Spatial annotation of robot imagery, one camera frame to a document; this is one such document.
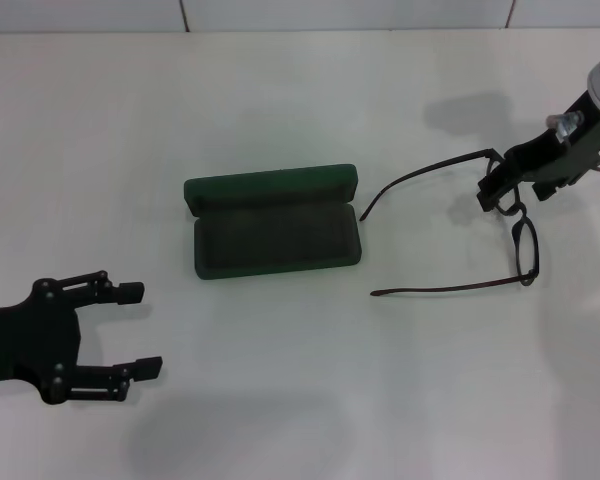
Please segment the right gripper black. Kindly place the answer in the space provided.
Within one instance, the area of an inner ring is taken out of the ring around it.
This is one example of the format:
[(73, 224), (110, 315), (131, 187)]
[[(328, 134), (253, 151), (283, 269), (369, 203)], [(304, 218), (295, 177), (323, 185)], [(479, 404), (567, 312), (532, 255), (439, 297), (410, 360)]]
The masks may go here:
[(545, 120), (546, 131), (510, 148), (504, 159), (491, 159), (478, 182), (483, 211), (519, 211), (518, 185), (534, 183), (539, 201), (551, 198), (560, 184), (573, 184), (600, 165), (600, 109), (588, 94), (562, 114)]

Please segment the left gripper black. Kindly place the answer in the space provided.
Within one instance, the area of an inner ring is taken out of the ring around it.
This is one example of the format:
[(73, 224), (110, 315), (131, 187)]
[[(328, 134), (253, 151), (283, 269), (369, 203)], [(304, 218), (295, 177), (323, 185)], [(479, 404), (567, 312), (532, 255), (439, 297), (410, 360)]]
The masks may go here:
[(75, 306), (133, 305), (143, 296), (142, 282), (115, 285), (104, 270), (36, 281), (23, 302), (0, 308), (0, 381), (27, 382), (47, 404), (124, 401), (133, 382), (159, 376), (163, 359), (76, 367), (81, 334)]

